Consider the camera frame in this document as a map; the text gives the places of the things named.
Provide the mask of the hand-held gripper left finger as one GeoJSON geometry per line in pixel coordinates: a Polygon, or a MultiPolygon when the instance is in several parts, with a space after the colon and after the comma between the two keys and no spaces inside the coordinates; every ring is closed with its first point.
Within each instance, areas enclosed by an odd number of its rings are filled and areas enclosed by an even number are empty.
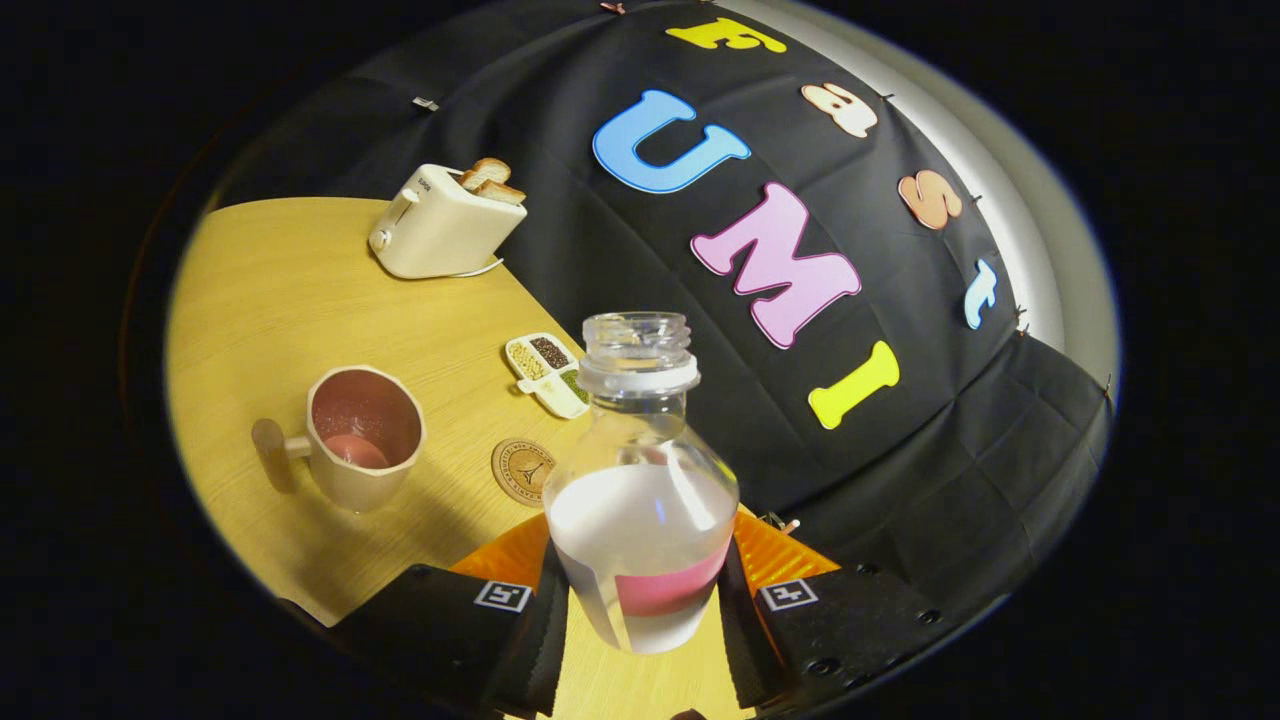
{"type": "Polygon", "coordinates": [[[535,719],[554,710],[567,611],[567,577],[536,515],[452,568],[406,568],[328,634],[448,708],[535,719]]]}

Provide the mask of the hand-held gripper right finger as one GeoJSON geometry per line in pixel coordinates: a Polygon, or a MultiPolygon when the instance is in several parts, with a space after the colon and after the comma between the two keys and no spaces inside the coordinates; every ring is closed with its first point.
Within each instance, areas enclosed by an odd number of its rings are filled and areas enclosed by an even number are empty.
{"type": "Polygon", "coordinates": [[[882,562],[837,562],[740,509],[718,575],[719,623],[741,708],[826,714],[879,689],[984,621],[882,562]]]}

